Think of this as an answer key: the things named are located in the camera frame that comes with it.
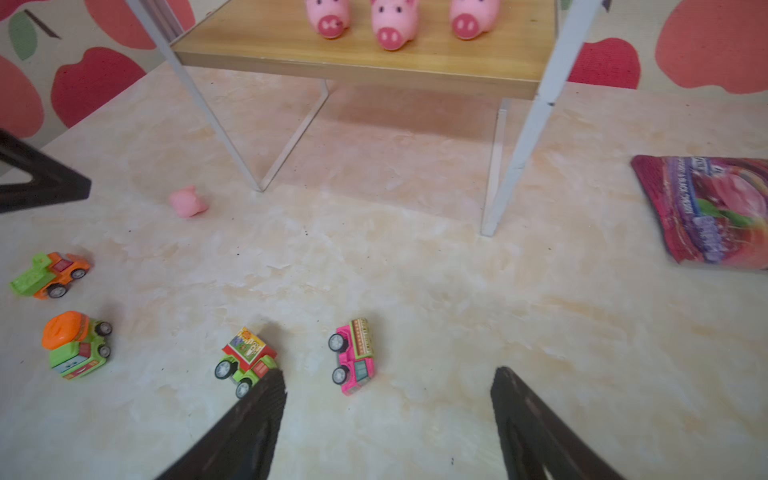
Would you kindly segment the wooden two-tier shelf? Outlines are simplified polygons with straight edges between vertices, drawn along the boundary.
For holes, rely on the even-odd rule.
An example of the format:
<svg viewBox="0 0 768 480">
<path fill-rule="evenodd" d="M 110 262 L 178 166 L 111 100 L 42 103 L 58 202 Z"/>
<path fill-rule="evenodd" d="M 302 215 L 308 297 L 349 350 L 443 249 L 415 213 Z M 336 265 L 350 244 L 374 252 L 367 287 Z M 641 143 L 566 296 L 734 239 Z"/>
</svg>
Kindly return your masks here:
<svg viewBox="0 0 768 480">
<path fill-rule="evenodd" d="M 301 138 L 295 132 L 263 177 L 255 176 L 190 75 L 193 67 L 266 73 L 389 87 L 493 96 L 501 103 L 491 150 L 480 231 L 492 236 L 551 116 L 604 1 L 512 1 L 496 27 L 461 41 L 442 1 L 421 5 L 422 29 L 397 53 L 368 32 L 370 8 L 355 1 L 360 28 L 323 40 L 292 1 L 229 1 L 182 31 L 165 1 L 133 1 L 130 10 L 204 113 L 252 189 L 268 188 Z"/>
</svg>

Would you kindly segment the orange green toy truck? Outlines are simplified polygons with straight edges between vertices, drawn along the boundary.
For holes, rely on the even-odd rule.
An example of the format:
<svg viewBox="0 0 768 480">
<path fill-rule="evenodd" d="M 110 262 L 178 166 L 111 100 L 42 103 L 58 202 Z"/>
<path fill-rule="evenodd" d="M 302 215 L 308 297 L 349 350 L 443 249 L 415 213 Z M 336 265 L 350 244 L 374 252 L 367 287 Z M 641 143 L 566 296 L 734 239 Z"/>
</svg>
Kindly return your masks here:
<svg viewBox="0 0 768 480">
<path fill-rule="evenodd" d="M 107 338 L 112 332 L 109 322 L 68 311 L 46 324 L 41 344 L 49 352 L 50 368 L 62 378 L 72 380 L 107 362 L 111 355 Z"/>
</svg>

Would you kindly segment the green pink toy bus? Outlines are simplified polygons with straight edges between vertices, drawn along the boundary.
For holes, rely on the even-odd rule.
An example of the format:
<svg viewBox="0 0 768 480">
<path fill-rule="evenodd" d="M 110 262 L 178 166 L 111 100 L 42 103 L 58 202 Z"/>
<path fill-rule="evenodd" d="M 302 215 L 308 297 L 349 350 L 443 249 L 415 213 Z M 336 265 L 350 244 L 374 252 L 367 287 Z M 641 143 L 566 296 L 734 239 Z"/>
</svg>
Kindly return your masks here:
<svg viewBox="0 0 768 480">
<path fill-rule="evenodd" d="M 223 348 L 225 356 L 214 368 L 218 380 L 231 379 L 235 395 L 244 398 L 271 370 L 277 369 L 276 350 L 258 335 L 243 327 Z"/>
</svg>

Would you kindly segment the pink square toy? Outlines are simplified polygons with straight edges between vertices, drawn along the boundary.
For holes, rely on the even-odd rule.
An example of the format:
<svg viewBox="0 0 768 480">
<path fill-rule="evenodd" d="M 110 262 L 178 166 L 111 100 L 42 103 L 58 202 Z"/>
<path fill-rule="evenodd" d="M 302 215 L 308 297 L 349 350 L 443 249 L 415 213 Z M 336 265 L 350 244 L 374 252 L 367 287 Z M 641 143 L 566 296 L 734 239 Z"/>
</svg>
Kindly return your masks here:
<svg viewBox="0 0 768 480">
<path fill-rule="evenodd" d="M 325 39 L 342 36 L 351 25 L 348 0 L 306 0 L 305 8 L 311 27 Z"/>
</svg>

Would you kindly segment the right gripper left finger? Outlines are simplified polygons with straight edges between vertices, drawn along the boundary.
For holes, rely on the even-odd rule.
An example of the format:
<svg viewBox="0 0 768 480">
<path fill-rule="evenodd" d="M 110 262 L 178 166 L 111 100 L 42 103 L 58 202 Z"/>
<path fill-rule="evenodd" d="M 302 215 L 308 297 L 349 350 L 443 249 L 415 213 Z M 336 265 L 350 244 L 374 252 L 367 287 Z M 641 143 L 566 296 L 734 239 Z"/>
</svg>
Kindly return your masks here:
<svg viewBox="0 0 768 480">
<path fill-rule="evenodd" d="M 257 385 L 161 479 L 266 479 L 287 400 L 283 372 L 269 371 Z"/>
</svg>

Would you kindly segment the pink pig toy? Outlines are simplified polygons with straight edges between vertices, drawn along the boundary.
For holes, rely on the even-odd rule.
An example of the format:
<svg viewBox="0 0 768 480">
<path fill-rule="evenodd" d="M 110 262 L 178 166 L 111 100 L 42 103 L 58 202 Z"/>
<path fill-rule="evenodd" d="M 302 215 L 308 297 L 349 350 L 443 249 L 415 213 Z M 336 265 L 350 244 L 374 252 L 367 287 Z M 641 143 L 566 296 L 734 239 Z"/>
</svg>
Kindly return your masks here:
<svg viewBox="0 0 768 480">
<path fill-rule="evenodd" d="M 397 51 L 414 40 L 419 27 L 418 0 L 373 0 L 373 33 L 386 51 Z"/>
<path fill-rule="evenodd" d="M 500 10 L 500 0 L 452 0 L 450 24 L 453 33 L 461 40 L 473 40 L 490 32 L 497 23 Z"/>
</svg>

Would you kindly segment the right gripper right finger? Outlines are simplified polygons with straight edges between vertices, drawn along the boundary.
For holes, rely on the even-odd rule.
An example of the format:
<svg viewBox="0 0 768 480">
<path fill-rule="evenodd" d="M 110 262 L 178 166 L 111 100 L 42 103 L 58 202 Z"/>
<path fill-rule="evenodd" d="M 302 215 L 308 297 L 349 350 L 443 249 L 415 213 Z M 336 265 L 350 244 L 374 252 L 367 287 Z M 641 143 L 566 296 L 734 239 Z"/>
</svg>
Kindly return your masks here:
<svg viewBox="0 0 768 480">
<path fill-rule="evenodd" d="M 620 479 L 509 367 L 496 369 L 490 390 L 510 479 Z"/>
</svg>

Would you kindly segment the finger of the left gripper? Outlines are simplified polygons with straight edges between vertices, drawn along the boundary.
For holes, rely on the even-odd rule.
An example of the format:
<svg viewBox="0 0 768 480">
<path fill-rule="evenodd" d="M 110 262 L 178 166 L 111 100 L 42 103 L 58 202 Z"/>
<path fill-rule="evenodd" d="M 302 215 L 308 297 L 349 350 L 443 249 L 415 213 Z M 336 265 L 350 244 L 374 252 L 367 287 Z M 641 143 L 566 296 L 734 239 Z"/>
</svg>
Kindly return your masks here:
<svg viewBox="0 0 768 480">
<path fill-rule="evenodd" d="M 92 181 L 40 150 L 1 130 L 1 161 L 30 175 L 26 183 L 1 186 L 1 212 L 88 199 Z"/>
</svg>

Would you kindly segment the purple candy bag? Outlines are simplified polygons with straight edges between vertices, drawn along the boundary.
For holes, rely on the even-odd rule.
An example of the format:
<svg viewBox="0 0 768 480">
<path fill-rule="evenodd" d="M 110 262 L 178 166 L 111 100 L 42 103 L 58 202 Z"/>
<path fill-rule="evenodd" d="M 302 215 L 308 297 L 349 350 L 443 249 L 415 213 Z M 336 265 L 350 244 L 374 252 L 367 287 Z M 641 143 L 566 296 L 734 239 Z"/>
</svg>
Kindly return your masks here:
<svg viewBox="0 0 768 480">
<path fill-rule="evenodd" d="M 767 161 L 636 155 L 630 165 L 677 263 L 767 268 Z"/>
</svg>

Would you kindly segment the pink toy car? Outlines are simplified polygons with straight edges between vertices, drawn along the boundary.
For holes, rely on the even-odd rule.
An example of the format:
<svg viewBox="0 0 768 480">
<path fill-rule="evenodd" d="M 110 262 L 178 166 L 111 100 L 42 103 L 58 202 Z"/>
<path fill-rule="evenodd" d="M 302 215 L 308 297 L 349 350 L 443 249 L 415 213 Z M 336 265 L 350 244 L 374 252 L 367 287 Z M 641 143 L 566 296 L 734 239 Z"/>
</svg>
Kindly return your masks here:
<svg viewBox="0 0 768 480">
<path fill-rule="evenodd" d="M 345 396 L 353 395 L 375 377 L 373 340 L 365 318 L 337 328 L 328 339 L 328 347 L 337 358 L 332 380 Z"/>
</svg>

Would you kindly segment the green toy car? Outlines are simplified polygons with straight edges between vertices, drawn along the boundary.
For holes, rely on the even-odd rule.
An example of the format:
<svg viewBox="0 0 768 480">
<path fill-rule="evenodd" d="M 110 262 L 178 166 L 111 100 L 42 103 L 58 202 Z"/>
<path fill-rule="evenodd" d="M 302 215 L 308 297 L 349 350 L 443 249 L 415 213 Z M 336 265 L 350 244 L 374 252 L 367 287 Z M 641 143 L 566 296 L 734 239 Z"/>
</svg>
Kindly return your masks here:
<svg viewBox="0 0 768 480">
<path fill-rule="evenodd" d="M 9 283 L 17 295 L 39 300 L 65 296 L 69 285 L 85 277 L 91 269 L 88 260 L 80 255 L 51 252 L 33 257 L 32 266 Z"/>
</svg>

